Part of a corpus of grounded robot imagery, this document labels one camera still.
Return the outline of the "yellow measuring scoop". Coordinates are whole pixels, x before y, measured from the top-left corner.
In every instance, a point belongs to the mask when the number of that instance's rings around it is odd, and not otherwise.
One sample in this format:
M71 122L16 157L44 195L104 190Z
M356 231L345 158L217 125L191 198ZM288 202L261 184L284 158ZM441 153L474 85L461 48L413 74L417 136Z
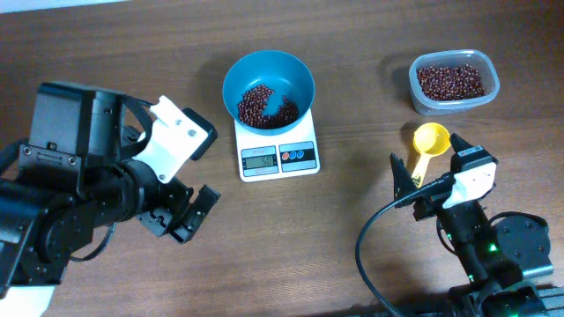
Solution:
M436 122L425 123L415 130L412 142L419 158L412 172L412 181L417 188L423 185L430 160L450 148L449 137L449 131Z

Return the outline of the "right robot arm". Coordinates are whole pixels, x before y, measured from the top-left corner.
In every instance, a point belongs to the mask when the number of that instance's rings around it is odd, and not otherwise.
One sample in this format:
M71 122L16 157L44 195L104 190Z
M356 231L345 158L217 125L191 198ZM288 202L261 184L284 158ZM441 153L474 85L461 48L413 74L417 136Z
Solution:
M391 155L394 197L412 206L416 220L435 218L446 233L469 283L453 287L443 302L415 310L417 316L550 316L535 279L553 273L548 223L539 216L506 211L487 217L480 202L495 187L498 160L459 135L450 169L417 188L403 160Z

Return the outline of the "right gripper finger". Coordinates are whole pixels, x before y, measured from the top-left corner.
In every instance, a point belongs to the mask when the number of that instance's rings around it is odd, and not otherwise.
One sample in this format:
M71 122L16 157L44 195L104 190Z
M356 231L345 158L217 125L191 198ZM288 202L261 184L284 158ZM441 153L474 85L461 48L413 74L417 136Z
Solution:
M411 174L407 171L404 161L394 153L390 154L390 165L393 175L393 195L397 207L404 207L413 202L413 198L406 199L408 195L417 190Z
M455 153L466 151L472 148L472 145L461 138L457 133L453 133L450 136L449 141Z

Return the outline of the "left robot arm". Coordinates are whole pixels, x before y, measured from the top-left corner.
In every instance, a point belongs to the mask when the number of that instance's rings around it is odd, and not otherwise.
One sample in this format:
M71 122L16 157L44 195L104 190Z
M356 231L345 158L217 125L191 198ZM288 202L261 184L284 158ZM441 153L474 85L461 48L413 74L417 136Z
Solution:
M1 166L1 313L40 316L93 234L131 219L158 237L190 241L219 193L177 178L217 130L190 108L160 97L65 82L40 85L27 139L7 146Z

